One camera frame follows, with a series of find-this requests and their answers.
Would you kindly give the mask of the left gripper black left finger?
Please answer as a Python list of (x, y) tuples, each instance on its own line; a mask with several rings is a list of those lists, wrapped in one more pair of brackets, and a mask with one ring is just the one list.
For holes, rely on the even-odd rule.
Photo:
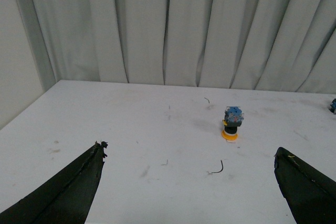
[(97, 192), (107, 142), (95, 143), (1, 213), (1, 223), (85, 223)]

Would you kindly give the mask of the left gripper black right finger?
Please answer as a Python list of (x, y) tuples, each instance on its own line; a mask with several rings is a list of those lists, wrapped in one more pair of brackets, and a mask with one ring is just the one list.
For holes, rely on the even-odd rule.
[(296, 223), (335, 223), (335, 181), (287, 149), (275, 154), (275, 177)]

